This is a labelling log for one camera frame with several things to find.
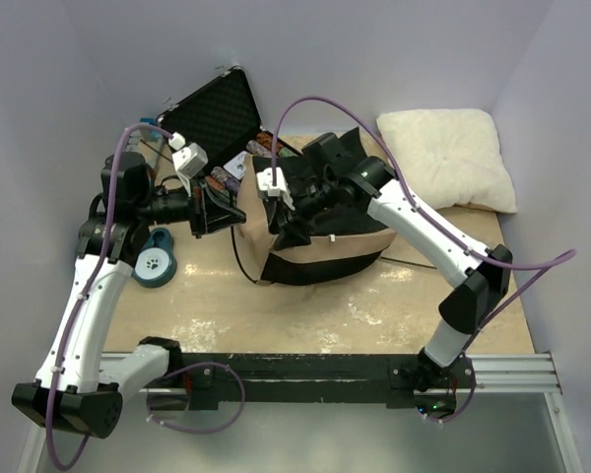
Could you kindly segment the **beige fabric pet tent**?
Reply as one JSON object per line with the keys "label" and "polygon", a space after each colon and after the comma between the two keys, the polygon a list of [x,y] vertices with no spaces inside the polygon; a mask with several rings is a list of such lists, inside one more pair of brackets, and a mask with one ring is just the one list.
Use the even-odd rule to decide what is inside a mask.
{"label": "beige fabric pet tent", "polygon": [[261,200],[256,188],[256,173],[270,167],[268,158],[246,158],[237,194],[237,206],[246,214],[246,223],[237,228],[253,251],[262,281],[306,286],[345,278],[367,268],[392,244],[395,232],[338,204],[313,221],[310,245],[276,249],[279,232],[270,230],[270,203]]}

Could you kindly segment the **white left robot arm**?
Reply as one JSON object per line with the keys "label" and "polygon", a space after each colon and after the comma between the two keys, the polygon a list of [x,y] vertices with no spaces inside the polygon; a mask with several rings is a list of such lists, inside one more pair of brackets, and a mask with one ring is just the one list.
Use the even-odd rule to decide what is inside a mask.
{"label": "white left robot arm", "polygon": [[184,375],[178,342],[147,337],[127,358],[100,366],[119,298],[154,224],[186,222],[195,237],[242,224],[245,214],[214,193],[203,176],[188,188],[158,190],[138,153],[105,160],[102,192],[78,233],[74,280],[60,327],[30,382],[15,386],[12,404],[49,432],[105,439],[123,404],[147,384],[178,384]]}

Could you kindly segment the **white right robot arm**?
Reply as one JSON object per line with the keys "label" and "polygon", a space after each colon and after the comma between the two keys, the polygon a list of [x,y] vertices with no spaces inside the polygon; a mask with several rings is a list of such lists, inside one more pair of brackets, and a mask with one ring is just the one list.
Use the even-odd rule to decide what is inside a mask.
{"label": "white right robot arm", "polygon": [[276,235],[275,248],[308,244],[312,220],[338,205],[356,209],[404,238],[452,288],[438,306],[440,320],[418,354],[415,371],[419,390],[442,386],[454,375],[453,364],[481,323],[507,295],[511,252],[463,234],[412,191],[403,190],[392,167],[374,156],[357,161],[333,133],[307,144],[303,156],[313,180],[301,196],[292,196],[279,166],[268,166],[255,177],[259,195],[274,205],[270,230]]}

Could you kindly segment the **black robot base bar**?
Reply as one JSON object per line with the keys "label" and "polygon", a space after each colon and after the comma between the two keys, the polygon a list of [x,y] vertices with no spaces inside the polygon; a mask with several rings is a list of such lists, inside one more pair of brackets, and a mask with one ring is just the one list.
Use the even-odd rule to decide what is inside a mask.
{"label": "black robot base bar", "polygon": [[222,402],[383,404],[413,408],[417,399],[439,398],[476,386],[468,359],[429,369],[415,354],[184,353],[175,366],[189,372],[151,381],[156,393],[186,394],[192,410]]}

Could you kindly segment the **teal double pet bowl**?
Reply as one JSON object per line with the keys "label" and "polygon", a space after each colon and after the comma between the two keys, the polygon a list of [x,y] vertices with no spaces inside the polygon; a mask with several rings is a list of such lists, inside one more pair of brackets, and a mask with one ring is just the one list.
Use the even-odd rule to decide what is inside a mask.
{"label": "teal double pet bowl", "polygon": [[168,284],[176,274],[174,238],[165,228],[151,231],[142,247],[132,277],[142,287],[156,289]]}

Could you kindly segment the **purple poker chip roll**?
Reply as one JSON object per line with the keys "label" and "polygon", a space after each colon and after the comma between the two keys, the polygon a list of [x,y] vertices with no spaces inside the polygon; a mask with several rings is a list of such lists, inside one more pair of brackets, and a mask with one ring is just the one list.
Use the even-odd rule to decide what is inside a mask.
{"label": "purple poker chip roll", "polygon": [[221,167],[215,167],[211,170],[211,177],[222,184],[225,189],[233,194],[237,194],[240,189],[240,181],[232,174]]}

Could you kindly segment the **white playing card deck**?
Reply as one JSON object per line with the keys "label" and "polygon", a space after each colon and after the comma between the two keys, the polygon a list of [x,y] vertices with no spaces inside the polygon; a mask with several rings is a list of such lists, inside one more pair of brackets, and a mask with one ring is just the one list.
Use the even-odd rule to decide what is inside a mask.
{"label": "white playing card deck", "polygon": [[243,151],[224,164],[224,170],[231,174],[237,180],[242,180],[246,173],[245,160],[248,153]]}

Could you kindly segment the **red poker chip roll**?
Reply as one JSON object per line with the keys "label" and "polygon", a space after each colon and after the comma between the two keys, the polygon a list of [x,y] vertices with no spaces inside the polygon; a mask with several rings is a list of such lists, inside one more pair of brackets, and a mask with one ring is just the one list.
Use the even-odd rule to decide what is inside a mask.
{"label": "red poker chip roll", "polygon": [[271,133],[261,131],[246,144],[246,151],[251,155],[270,157],[273,136]]}

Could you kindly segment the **black poker chip case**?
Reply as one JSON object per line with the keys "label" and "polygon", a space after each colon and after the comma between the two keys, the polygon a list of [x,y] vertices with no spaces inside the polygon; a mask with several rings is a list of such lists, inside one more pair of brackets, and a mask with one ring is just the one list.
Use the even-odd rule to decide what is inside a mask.
{"label": "black poker chip case", "polygon": [[259,132],[271,133],[262,124],[246,74],[239,66],[171,105],[158,116],[157,124],[197,143],[208,156],[204,173],[209,175],[213,168],[224,168],[238,153],[247,152],[247,142]]}

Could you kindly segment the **white fluffy pillow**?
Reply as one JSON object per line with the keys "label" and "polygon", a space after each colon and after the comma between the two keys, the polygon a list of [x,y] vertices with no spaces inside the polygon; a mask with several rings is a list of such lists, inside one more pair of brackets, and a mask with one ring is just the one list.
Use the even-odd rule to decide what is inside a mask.
{"label": "white fluffy pillow", "polygon": [[430,207],[517,212],[493,118],[476,108],[414,109],[376,119],[408,185]]}

